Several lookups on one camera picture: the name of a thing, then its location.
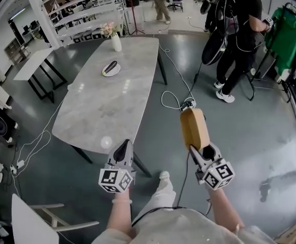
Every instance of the wristband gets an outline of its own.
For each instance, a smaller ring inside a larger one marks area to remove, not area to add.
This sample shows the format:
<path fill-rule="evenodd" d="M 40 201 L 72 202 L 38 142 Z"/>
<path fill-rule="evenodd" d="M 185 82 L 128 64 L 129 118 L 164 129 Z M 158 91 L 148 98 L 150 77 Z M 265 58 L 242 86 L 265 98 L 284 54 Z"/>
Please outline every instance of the wristband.
<path fill-rule="evenodd" d="M 112 203 L 117 203 L 117 202 L 128 202 L 128 203 L 132 203 L 132 200 L 117 200 L 117 199 L 113 199 Z"/>

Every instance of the marble table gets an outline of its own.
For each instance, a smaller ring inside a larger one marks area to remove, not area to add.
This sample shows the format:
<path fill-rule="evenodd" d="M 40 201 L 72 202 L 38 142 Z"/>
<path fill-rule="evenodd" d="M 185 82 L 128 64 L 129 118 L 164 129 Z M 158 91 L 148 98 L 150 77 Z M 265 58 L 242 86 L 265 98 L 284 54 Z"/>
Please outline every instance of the marble table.
<path fill-rule="evenodd" d="M 53 84 L 53 89 L 57 89 L 58 87 L 62 86 L 63 84 L 67 83 L 67 80 L 61 75 L 59 71 L 48 61 L 47 57 L 53 52 L 53 48 L 48 48 L 44 50 L 39 50 L 35 52 L 25 63 L 25 65 L 21 68 L 21 70 L 17 73 L 14 80 L 27 80 L 36 95 L 42 100 L 46 97 L 50 99 L 51 102 L 54 103 L 54 94 L 52 91 L 47 92 L 43 85 L 39 82 L 39 80 L 35 76 L 35 71 L 38 67 L 45 73 L 45 75 L 50 79 Z M 55 84 L 52 77 L 46 72 L 46 70 L 41 65 L 45 62 L 52 71 L 60 78 L 61 82 L 59 84 Z M 31 81 L 31 78 L 36 82 L 38 87 L 43 91 L 44 95 L 41 95 L 39 91 L 36 89 L 34 84 Z"/>
<path fill-rule="evenodd" d="M 147 104 L 158 60 L 166 75 L 156 38 L 122 38 L 122 51 L 115 52 L 111 40 L 104 41 L 82 67 L 64 98 L 52 133 L 73 146 L 87 161 L 81 149 L 108 154 L 125 139 L 134 142 Z M 116 60 L 118 74 L 102 75 L 103 68 Z M 134 162 L 149 172 L 135 155 Z"/>

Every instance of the black table frame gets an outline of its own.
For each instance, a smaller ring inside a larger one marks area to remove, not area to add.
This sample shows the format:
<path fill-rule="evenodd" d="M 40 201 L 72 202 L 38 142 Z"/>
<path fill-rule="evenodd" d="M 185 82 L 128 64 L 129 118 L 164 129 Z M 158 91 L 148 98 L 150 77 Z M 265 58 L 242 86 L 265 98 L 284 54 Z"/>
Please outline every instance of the black table frame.
<path fill-rule="evenodd" d="M 45 59 L 44 62 L 48 65 L 48 67 L 51 68 L 51 70 L 60 78 L 61 82 L 59 84 L 55 84 L 55 81 L 52 79 L 52 77 L 47 73 L 47 71 L 43 68 L 42 65 L 40 65 L 41 70 L 44 72 L 44 74 L 50 79 L 50 81 L 53 84 L 53 90 L 56 90 L 57 88 L 61 87 L 62 85 L 66 84 L 68 81 L 62 76 L 62 74 L 48 61 L 48 59 Z M 49 98 L 52 103 L 54 103 L 54 93 L 53 91 L 47 92 L 43 85 L 40 83 L 40 81 L 36 78 L 35 74 L 31 76 L 33 80 L 36 82 L 38 87 L 44 92 L 44 95 L 41 95 L 41 93 L 36 89 L 35 85 L 32 83 L 31 79 L 28 80 L 29 85 L 32 87 L 33 91 L 36 93 L 36 95 L 40 98 L 40 100 L 44 98 Z"/>
<path fill-rule="evenodd" d="M 164 65 L 163 65 L 163 61 L 162 61 L 162 57 L 160 55 L 159 49 L 158 49 L 158 55 L 157 55 L 157 61 L 159 64 L 159 68 L 160 71 L 162 73 L 165 85 L 167 85 L 167 78 L 166 78 L 166 73 L 165 73 L 165 69 L 164 69 Z M 75 147 L 73 145 L 71 145 L 73 149 L 76 150 L 76 152 L 78 154 L 80 154 L 81 157 L 83 157 L 88 163 L 92 164 L 92 160 L 88 157 L 88 155 L 86 155 L 86 153 L 78 148 Z M 133 152 L 133 162 L 137 165 L 137 167 L 147 176 L 147 177 L 152 177 L 152 174 L 149 172 L 149 170 L 145 167 L 145 165 L 143 164 L 143 162 L 140 160 L 140 158 L 137 156 L 137 154 L 135 152 Z"/>

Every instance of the forearm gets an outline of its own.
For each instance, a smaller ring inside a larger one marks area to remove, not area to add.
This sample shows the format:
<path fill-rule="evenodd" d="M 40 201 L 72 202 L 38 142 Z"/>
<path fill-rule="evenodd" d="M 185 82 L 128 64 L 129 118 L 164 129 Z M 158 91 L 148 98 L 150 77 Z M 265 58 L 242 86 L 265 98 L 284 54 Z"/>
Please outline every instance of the forearm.
<path fill-rule="evenodd" d="M 244 227 L 244 223 L 239 214 L 232 207 L 222 189 L 213 191 L 209 190 L 210 201 L 213 205 L 215 222 L 225 227 L 231 232 L 236 230 L 237 225 L 240 228 Z"/>
<path fill-rule="evenodd" d="M 132 227 L 129 189 L 122 194 L 115 194 L 114 200 L 115 203 L 112 207 L 107 229 L 115 229 L 131 237 Z"/>

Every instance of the beige pants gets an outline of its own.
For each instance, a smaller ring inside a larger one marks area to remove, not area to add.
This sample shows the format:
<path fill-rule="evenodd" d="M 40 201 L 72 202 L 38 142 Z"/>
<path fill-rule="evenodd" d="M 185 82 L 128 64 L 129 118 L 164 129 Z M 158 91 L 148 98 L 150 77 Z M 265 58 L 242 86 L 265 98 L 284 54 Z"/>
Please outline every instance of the beige pants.
<path fill-rule="evenodd" d="M 169 11 L 166 7 L 166 0 L 154 0 L 155 8 L 157 12 L 157 20 L 163 20 L 163 14 L 165 15 L 166 21 L 170 21 Z"/>

